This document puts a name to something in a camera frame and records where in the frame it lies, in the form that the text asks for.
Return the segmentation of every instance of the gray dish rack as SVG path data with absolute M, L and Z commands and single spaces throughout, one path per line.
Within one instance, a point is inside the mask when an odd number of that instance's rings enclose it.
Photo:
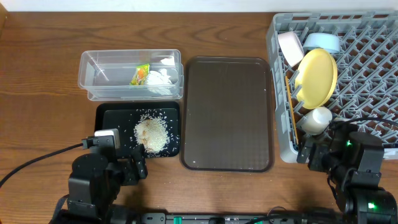
M 292 116 L 299 126 L 299 120 L 309 112 L 295 98 L 299 91 L 294 88 L 299 74 L 297 65 L 288 65 L 277 41 L 278 34 L 288 31 L 294 31 L 302 44 L 314 32 L 340 38 L 340 52 L 332 54 L 338 67 L 338 81 L 324 104 L 334 116 L 373 116 L 398 121 L 398 11 L 276 14 L 267 33 L 267 50 L 274 79 L 275 120 L 282 160 L 296 162 L 298 145 L 294 141 Z M 289 78 L 294 114 L 290 113 L 285 76 Z M 360 124 L 360 131 L 383 140 L 386 159 L 398 159 L 397 127 L 367 121 Z M 331 137 L 325 131 L 317 139 Z

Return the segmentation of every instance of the white cup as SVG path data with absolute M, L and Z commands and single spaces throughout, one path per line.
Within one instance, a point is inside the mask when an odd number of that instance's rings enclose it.
M 279 47 L 291 67 L 298 64 L 304 58 L 304 50 L 297 35 L 286 32 L 278 35 Z
M 331 111 L 324 107 L 318 107 L 307 113 L 298 124 L 307 134 L 317 135 L 322 133 L 332 119 Z

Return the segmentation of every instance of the wooden stick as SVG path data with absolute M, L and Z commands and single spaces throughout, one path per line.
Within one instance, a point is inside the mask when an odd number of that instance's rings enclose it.
M 285 82 L 286 82 L 286 89 L 287 89 L 287 98 L 289 99 L 289 105 L 290 105 L 290 114 L 292 114 L 292 122 L 293 122 L 294 134 L 295 134 L 295 142 L 298 145 L 299 144 L 299 139 L 297 137 L 296 121 L 294 119 L 292 95 L 290 94 L 289 79 L 287 78 L 287 76 L 285 76 Z

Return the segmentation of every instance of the light blue bowl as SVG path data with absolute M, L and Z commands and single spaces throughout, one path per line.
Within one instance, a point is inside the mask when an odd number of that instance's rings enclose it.
M 303 46 L 304 51 L 316 48 L 325 49 L 331 54 L 338 53 L 340 51 L 339 38 L 335 35 L 324 33 L 313 33 L 308 35 Z

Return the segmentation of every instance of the yellow plate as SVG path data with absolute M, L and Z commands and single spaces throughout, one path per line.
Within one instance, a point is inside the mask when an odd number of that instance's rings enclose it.
M 294 87 L 301 85 L 297 94 L 303 107 L 314 109 L 325 104 L 336 88 L 337 65 L 335 59 L 323 49 L 311 50 L 298 66 L 299 74 Z

